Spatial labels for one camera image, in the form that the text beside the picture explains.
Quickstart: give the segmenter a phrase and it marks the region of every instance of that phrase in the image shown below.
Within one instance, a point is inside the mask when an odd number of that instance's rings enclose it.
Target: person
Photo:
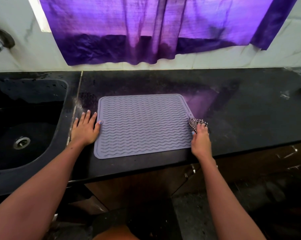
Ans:
[[[71,141],[56,158],[0,204],[0,240],[42,239],[65,192],[72,168],[83,148],[93,143],[101,122],[97,113],[76,118]],[[197,125],[191,151],[202,167],[213,223],[220,240],[265,239],[219,173],[212,157],[207,127]],[[94,240],[138,240],[127,226],[110,229]]]

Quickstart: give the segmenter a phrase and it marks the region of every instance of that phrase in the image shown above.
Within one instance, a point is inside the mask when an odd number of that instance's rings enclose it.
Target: person's right arm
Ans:
[[[203,124],[197,125],[191,149],[204,173],[209,208],[219,240],[265,240],[220,174],[212,157],[208,128]]]

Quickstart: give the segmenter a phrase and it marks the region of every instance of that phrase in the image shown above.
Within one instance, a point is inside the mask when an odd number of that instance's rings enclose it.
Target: floor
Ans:
[[[301,239],[301,224],[296,224],[301,219],[301,167],[232,183],[230,188],[268,239],[279,236],[280,239]],[[134,209],[113,210],[94,216],[91,226],[51,229],[46,239],[92,239],[109,227],[122,224],[127,224],[141,240],[217,239],[205,192],[148,202]]]

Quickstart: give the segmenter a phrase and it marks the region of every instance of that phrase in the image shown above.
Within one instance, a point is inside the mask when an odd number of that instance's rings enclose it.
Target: sink drain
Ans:
[[[14,149],[24,149],[25,147],[27,147],[30,143],[30,139],[28,137],[22,137],[19,138],[17,141],[14,142]]]

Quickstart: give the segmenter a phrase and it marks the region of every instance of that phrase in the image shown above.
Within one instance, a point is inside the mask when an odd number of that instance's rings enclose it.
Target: black sink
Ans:
[[[62,80],[0,80],[0,170],[26,165],[48,149],[66,91]]]

